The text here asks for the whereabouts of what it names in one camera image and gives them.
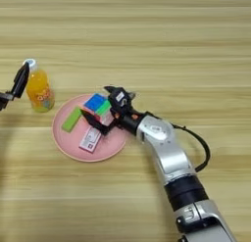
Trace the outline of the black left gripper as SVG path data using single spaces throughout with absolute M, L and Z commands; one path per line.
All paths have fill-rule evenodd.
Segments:
M 29 64 L 24 63 L 22 67 L 18 70 L 16 77 L 14 79 L 14 86 L 11 93 L 2 93 L 0 92 L 0 111 L 6 108 L 7 104 L 10 101 L 14 100 L 14 96 L 21 98 L 29 76 Z

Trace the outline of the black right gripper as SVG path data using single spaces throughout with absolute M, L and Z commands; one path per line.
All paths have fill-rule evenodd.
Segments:
M 111 104 L 111 113 L 117 125 L 131 134 L 135 135 L 138 126 L 142 122 L 143 118 L 146 116 L 145 113 L 139 113 L 132 107 L 132 100 L 135 94 L 132 92 L 117 92 L 113 93 L 118 88 L 115 86 L 104 86 L 104 89 L 111 93 L 109 95 L 109 101 Z M 105 125 L 98 121 L 93 115 L 85 110 L 81 110 L 82 115 L 85 117 L 87 122 L 94 128 L 100 131 L 102 135 L 107 135 L 114 127 L 115 122 L 112 121 L 109 125 Z

